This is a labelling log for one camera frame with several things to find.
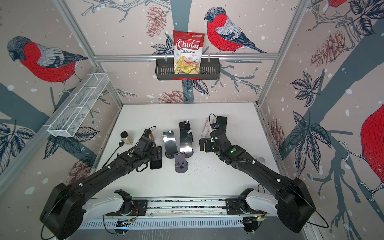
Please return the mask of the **black phone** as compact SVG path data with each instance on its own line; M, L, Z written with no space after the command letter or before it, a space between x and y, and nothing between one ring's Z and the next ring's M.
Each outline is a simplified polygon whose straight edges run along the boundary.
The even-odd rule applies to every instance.
M227 122L228 122L228 118L227 117L217 116L217 121L216 121L215 128L216 129L220 129L220 130L226 132L226 130L227 130Z
M168 159L173 159L175 157L175 154L178 153L178 147L176 143L176 138L174 131L169 130L162 133L163 135L163 142L165 145L165 155Z
M150 169L151 170L157 170L161 169L163 166L163 148L161 146L152 148L151 151L152 157L150 161Z

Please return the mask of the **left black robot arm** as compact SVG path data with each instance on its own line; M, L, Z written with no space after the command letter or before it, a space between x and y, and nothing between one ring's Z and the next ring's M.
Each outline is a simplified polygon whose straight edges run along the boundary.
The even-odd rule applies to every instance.
M105 214L120 212L128 215L134 204L132 196L123 190L114 194L94 198L98 192L120 177L139 167L148 167L149 162L162 159L162 147L154 140L141 137L138 144L120 154L110 164L86 178L65 185L55 186L43 208L40 221L50 230L54 238L64 240L77 231L84 223Z

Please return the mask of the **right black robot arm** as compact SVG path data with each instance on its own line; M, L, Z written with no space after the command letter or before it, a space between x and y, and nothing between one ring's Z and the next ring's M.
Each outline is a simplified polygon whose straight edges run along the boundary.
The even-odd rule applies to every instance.
M210 136L199 140L200 150L215 153L222 162L249 175L273 194L278 201L275 208L280 221L292 232L299 233L316 211L306 184L261 164L242 147L232 145L223 130L214 129Z

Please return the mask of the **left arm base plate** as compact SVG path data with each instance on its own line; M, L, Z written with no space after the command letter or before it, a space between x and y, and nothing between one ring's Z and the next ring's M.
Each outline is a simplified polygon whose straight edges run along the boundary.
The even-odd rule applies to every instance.
M107 217L136 217L145 216L148 207L148 200L133 199L130 204L123 204L117 212L106 214Z

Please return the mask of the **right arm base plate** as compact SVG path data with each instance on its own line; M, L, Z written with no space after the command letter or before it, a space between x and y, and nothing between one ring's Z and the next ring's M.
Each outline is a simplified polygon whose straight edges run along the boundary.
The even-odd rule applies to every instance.
M239 199L225 199L225 206L223 210L227 211L228 215L265 215L266 212L261 210L253 210L243 200Z

